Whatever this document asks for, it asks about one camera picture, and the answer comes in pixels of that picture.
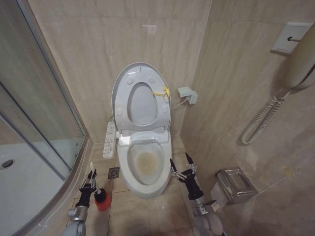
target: white cable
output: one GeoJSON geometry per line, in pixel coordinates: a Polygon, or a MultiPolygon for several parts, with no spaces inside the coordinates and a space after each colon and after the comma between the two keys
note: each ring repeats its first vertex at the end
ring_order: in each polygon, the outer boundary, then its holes
{"type": "Polygon", "coordinates": [[[275,113],[280,109],[280,107],[283,105],[285,98],[290,94],[288,92],[285,96],[276,98],[274,96],[273,99],[271,99],[267,105],[264,107],[264,109],[261,110],[261,112],[255,117],[255,119],[251,122],[251,124],[245,129],[241,136],[241,142],[244,145],[252,144],[255,139],[258,137],[258,135],[263,131],[263,129],[267,126],[269,121],[272,119],[272,117],[275,115],[275,113]],[[246,137],[251,132],[251,130],[256,126],[256,124],[263,118],[263,120],[260,122],[259,127],[255,130],[255,132],[251,135],[251,137],[246,141],[246,137]]]}
{"type": "Polygon", "coordinates": [[[180,104],[177,104],[174,107],[172,107],[172,109],[174,109],[175,107],[178,107],[178,106],[184,104],[186,101],[188,101],[188,97],[186,97],[185,100],[183,102],[181,102],[180,104]]]}

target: yellow clip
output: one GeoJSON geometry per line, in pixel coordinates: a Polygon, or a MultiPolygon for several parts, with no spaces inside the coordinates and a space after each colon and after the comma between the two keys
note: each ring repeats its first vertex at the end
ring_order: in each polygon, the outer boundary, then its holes
{"type": "Polygon", "coordinates": [[[169,89],[164,85],[163,86],[163,91],[165,92],[165,93],[159,93],[159,92],[154,92],[154,91],[152,91],[152,93],[155,95],[155,96],[165,96],[165,95],[167,95],[167,97],[168,97],[168,99],[169,99],[169,97],[171,96],[171,94],[170,94],[170,92],[169,92],[169,89]]]}

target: floor drain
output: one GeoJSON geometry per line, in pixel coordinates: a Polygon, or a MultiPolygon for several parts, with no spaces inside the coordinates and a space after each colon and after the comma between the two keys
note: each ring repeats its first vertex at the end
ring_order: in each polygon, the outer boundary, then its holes
{"type": "Polygon", "coordinates": [[[108,172],[108,179],[119,177],[119,167],[110,168],[108,172]]]}
{"type": "Polygon", "coordinates": [[[13,165],[13,163],[14,163],[14,160],[7,160],[1,164],[1,167],[3,169],[9,168],[10,166],[13,165]]]}

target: wall phone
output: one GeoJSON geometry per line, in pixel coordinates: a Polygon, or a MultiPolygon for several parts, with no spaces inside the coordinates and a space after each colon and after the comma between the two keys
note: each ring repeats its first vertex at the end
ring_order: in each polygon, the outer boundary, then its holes
{"type": "Polygon", "coordinates": [[[241,136],[244,145],[252,144],[258,135],[267,126],[274,114],[283,105],[286,97],[294,92],[306,89],[315,83],[315,24],[300,40],[288,58],[288,69],[281,81],[281,91],[271,99],[267,105],[254,118],[241,136]],[[249,133],[257,129],[247,139],[249,133]]]}

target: tile floor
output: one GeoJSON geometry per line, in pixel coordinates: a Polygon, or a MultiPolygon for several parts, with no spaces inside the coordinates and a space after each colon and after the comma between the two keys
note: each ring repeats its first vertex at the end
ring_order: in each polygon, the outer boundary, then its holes
{"type": "MultiPolygon", "coordinates": [[[[103,144],[94,144],[91,161],[95,163],[99,185],[112,193],[112,204],[110,209],[100,212],[91,196],[86,221],[87,236],[199,235],[193,225],[192,212],[187,207],[189,200],[185,185],[172,178],[160,196],[148,200],[138,198],[125,185],[121,172],[119,178],[107,179],[109,168],[119,166],[119,162],[117,156],[104,161],[102,151],[103,144]]],[[[172,152],[178,171],[185,170],[185,148],[179,136],[172,137],[172,152]]],[[[79,196],[78,193],[72,206],[77,203],[79,196]]],[[[70,223],[67,217],[62,217],[46,235],[60,235],[67,223],[70,223]]]]}

